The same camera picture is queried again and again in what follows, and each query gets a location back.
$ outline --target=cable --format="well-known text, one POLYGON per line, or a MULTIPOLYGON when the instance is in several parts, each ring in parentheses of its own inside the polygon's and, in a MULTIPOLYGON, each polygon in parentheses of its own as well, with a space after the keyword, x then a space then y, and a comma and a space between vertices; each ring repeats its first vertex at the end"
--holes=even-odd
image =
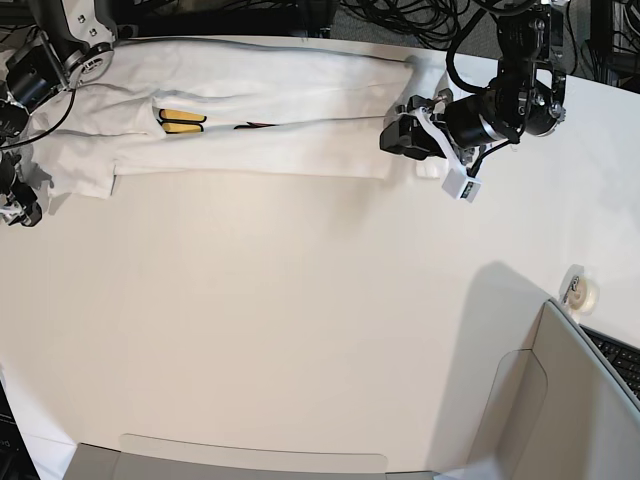
POLYGON ((640 37, 640 32, 638 32, 638 30, 636 30, 634 28, 634 26, 631 24, 631 20, 629 20, 629 12, 627 12, 627 4, 629 4, 629 3, 631 3, 631 0, 624 4, 624 8, 622 9, 622 14, 624 15, 624 20, 625 20, 625 23, 627 24, 627 27, 629 27, 629 30, 631 30, 638 37, 640 37))
POLYGON ((640 52, 638 50, 631 50, 630 48, 621 47, 619 45, 612 45, 611 47, 617 50, 620 50, 621 52, 631 53, 633 55, 640 55, 640 52))
POLYGON ((412 35, 423 47, 446 50, 470 6, 458 0, 341 0, 346 11, 386 30, 412 35))
POLYGON ((576 73, 576 70, 578 69, 578 63, 579 63, 578 42, 576 40, 575 34, 573 33, 573 24, 571 23, 571 11, 570 11, 571 3, 572 3, 571 1, 567 3, 567 11, 566 11, 567 29, 569 30, 569 36, 571 37, 571 46, 573 48, 573 68, 571 69, 571 72, 569 72, 569 75, 573 75, 574 73, 576 73))
POLYGON ((593 66, 592 64, 589 64, 589 61, 587 60, 587 56, 584 54, 584 47, 586 46, 586 42, 582 44, 582 46, 580 47, 580 56, 582 57, 582 60, 584 61, 584 64, 589 68, 589 71, 591 72, 591 78, 593 78, 595 80, 596 75, 595 72, 593 70, 593 66))
POLYGON ((605 83, 604 78, 604 60, 600 57, 600 53, 597 49, 591 46, 591 40, 585 40, 584 43, 589 49, 589 55, 591 56, 591 65, 593 66, 593 79, 596 82, 605 83))
POLYGON ((446 57, 447 73, 449 74, 449 77, 451 77, 451 81, 453 81, 453 83, 455 83, 462 90, 469 93, 475 93, 477 95, 482 95, 487 89, 483 87, 477 87, 475 85, 471 85, 465 82, 464 80, 462 80, 462 78, 458 74, 458 71, 456 70, 454 58, 456 56, 456 52, 458 51, 458 48, 460 47, 464 39, 469 36, 471 31, 476 27, 476 25, 478 25, 478 22, 482 20, 482 17, 484 17, 486 13, 487 13, 486 10, 481 9, 473 14, 473 17, 471 17, 471 20, 469 20, 469 23, 465 25, 462 31, 458 35, 456 35, 456 37, 451 42, 451 46, 447 50, 447 57, 446 57))
POLYGON ((511 7, 511 8, 496 8, 493 6, 493 4, 497 2, 483 2, 482 0, 473 0, 473 2, 476 5, 478 5, 481 9, 489 13, 493 13, 498 17, 514 17, 516 15, 520 15, 521 13, 524 13, 527 10, 529 10, 536 3, 538 3, 538 0, 527 0, 526 2, 521 3, 517 7, 511 7))
POLYGON ((4 147, 0 147, 0 152, 4 152, 7 150, 13 150, 19 147, 24 147, 25 145, 30 145, 32 143, 37 142, 38 140, 42 140, 44 137, 51 135, 53 132, 55 132, 58 128, 60 128, 60 125, 62 125, 64 123, 64 121, 67 119, 67 117, 69 116, 69 114, 71 113, 71 109, 73 108, 73 102, 76 99, 76 90, 72 90, 71 91, 71 100, 69 101, 69 106, 67 107, 67 111, 64 112, 64 115, 62 116, 62 118, 58 121, 58 123, 56 123, 53 127, 51 127, 49 130, 47 130, 46 132, 43 132, 39 135, 36 135, 35 137, 31 137, 28 138, 26 140, 23 140, 21 142, 17 142, 17 143, 13 143, 11 145, 5 145, 4 147))
POLYGON ((490 148, 489 150, 486 150, 484 153, 481 153, 478 158, 476 159, 475 162, 473 162, 473 165, 471 166, 471 168, 468 170, 467 174, 471 177, 471 178, 476 178, 476 175, 478 175, 478 172, 480 171, 480 167, 482 166, 482 161, 487 158, 489 155, 491 155, 493 152, 497 152, 498 150, 500 150, 501 148, 506 147, 507 145, 511 145, 511 142, 509 140, 505 140, 504 142, 502 142, 499 145, 496 145, 495 147, 490 148))
MULTIPOLYGON (((629 44, 630 47, 635 48, 636 50, 640 50, 635 44, 634 42, 640 42, 640 38, 631 38, 629 35, 627 35, 625 32, 621 32, 620 30, 614 30, 613 32, 611 32, 613 34, 613 36, 615 37, 616 35, 620 35, 622 38, 624 38, 627 43, 629 44)), ((618 47, 618 45, 612 45, 614 48, 621 48, 618 47)))
POLYGON ((231 3, 227 3, 222 7, 218 8, 216 11, 218 12, 235 12, 237 10, 249 10, 256 5, 265 5, 270 4, 267 8, 275 8, 278 6, 287 6, 292 5, 293 2, 291 0, 236 0, 231 3))
POLYGON ((20 25, 19 27, 12 27, 12 28, 4 28, 3 30, 5 30, 7 33, 4 37, 2 37, 2 39, 0 40, 0 43, 4 43, 7 41, 7 39, 13 35, 14 33, 16 33, 18 30, 22 30, 24 28, 29 28, 32 27, 33 25, 20 25))

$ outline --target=white table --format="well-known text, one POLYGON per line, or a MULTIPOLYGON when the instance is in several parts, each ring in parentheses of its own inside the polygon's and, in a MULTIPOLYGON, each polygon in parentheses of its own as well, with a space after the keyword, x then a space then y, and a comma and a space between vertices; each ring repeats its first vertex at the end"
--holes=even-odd
POLYGON ((601 286, 587 323, 640 345, 640 97, 569 78, 566 107, 553 135, 485 162, 473 205, 398 157, 387 181, 123 178, 108 201, 1 228, 0 364, 43 480, 75 443, 117 449, 125 433, 460 466, 498 362, 530 345, 572 264, 601 286))

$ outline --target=tape roll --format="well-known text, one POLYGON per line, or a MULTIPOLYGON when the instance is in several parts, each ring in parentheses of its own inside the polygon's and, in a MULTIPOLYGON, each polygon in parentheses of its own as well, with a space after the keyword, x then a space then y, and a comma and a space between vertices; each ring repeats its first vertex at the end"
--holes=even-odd
POLYGON ((600 289, 590 279, 578 275, 567 292, 567 304, 577 313, 589 315, 598 303, 600 289))

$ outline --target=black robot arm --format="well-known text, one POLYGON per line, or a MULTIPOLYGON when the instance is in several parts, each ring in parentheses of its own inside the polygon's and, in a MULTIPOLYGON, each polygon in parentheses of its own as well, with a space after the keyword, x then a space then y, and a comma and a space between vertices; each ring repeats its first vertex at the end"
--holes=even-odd
POLYGON ((487 155, 519 143, 524 132, 536 136, 553 132, 565 115, 566 74, 560 64, 563 15, 553 3, 532 3, 492 7, 508 13, 494 17, 503 56, 496 77, 486 87, 465 82, 454 64, 458 47, 487 14, 485 9, 478 10, 453 40, 446 58, 451 80, 471 95, 457 101, 452 101, 450 91, 439 92, 434 99, 412 97, 382 132, 380 148, 416 160, 448 158, 450 175, 456 178, 445 180, 445 190, 471 201, 480 186, 476 175, 487 155), (538 80, 540 70, 550 73, 550 86, 538 80), (444 134, 437 137, 446 138, 449 145, 436 141, 425 130, 425 122, 437 127, 444 134))
POLYGON ((75 88, 109 66, 116 41, 112 0, 28 0, 36 35, 7 61, 0 81, 0 217, 34 226, 42 218, 24 178, 21 147, 48 135, 66 119, 75 88), (62 91, 73 92, 67 112, 49 131, 21 138, 31 115, 62 91))

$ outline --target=floor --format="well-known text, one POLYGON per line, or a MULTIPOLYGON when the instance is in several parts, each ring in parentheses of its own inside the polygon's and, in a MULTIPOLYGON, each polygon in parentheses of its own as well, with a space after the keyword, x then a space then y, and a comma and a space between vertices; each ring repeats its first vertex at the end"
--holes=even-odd
MULTIPOLYGON (((465 0, 458 0, 461 4, 466 4, 465 0)), ((591 0, 572 0, 571 1, 571 21, 576 35, 578 46, 589 38, 589 17, 591 14, 591 0)), ((466 24, 476 8, 472 6, 462 19, 462 24, 466 24)), ((485 17, 480 24, 471 32, 466 41, 462 44, 459 52, 478 57, 499 58, 500 49, 495 37, 495 27, 493 21, 489 17, 485 17)), ((564 62, 567 71, 571 71, 574 65, 574 55, 571 44, 571 38, 564 29, 564 62)), ((354 17, 345 9, 339 9, 332 29, 332 38, 342 40, 357 40, 361 42, 385 43, 390 45, 406 45, 411 47, 419 47, 420 44, 412 36, 398 35, 389 32, 382 27, 362 21, 354 17)), ((588 68, 583 65, 582 59, 576 70, 575 75, 583 78, 590 78, 591 73, 588 68)))

